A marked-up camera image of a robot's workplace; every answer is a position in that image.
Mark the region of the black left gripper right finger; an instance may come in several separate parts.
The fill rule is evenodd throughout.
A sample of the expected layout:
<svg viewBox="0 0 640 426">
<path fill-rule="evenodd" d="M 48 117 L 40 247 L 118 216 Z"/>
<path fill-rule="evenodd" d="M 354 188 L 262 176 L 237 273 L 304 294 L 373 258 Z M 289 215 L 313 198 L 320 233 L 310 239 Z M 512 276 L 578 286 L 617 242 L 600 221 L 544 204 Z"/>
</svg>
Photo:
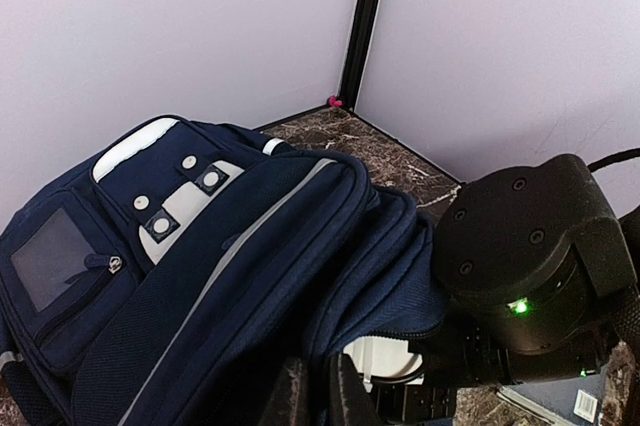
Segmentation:
<svg viewBox="0 0 640 426">
<path fill-rule="evenodd" d="M 329 417 L 335 426 L 380 426 L 379 418 L 349 355 L 329 363 Z"/>
</svg>

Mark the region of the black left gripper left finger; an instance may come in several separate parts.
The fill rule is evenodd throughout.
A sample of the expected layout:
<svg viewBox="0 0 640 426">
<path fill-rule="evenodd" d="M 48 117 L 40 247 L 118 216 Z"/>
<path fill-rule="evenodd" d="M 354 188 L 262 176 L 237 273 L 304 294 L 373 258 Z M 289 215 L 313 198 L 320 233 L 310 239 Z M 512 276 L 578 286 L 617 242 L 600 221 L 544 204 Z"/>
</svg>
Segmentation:
<svg viewBox="0 0 640 426">
<path fill-rule="evenodd" d="M 263 410 L 259 425 L 309 425 L 308 386 L 306 363 L 300 358 L 287 358 Z"/>
</svg>

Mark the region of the navy blue student backpack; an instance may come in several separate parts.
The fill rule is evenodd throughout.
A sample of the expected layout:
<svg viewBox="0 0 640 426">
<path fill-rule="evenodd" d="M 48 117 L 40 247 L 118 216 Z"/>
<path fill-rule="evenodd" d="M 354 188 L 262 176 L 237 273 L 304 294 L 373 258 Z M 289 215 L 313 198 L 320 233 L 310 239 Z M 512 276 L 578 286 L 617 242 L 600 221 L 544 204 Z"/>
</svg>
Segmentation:
<svg viewBox="0 0 640 426">
<path fill-rule="evenodd" d="M 43 187 L 1 236 L 1 376 L 32 425 L 255 425 L 287 359 L 443 320 L 433 226 L 357 158 L 164 116 Z"/>
</svg>

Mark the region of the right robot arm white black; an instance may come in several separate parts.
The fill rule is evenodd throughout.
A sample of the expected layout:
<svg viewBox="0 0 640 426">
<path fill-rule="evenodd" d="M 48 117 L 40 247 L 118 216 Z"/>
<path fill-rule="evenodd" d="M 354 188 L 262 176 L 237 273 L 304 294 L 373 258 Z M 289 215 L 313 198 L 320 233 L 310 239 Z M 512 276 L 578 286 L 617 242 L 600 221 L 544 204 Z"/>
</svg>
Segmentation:
<svg viewBox="0 0 640 426">
<path fill-rule="evenodd" d="M 561 154 L 460 189 L 431 262 L 449 310 L 409 337 L 417 367 L 374 379 L 385 422 L 447 418 L 459 389 L 587 377 L 619 342 L 638 349 L 639 216 L 617 217 L 594 177 L 638 155 Z"/>
</svg>

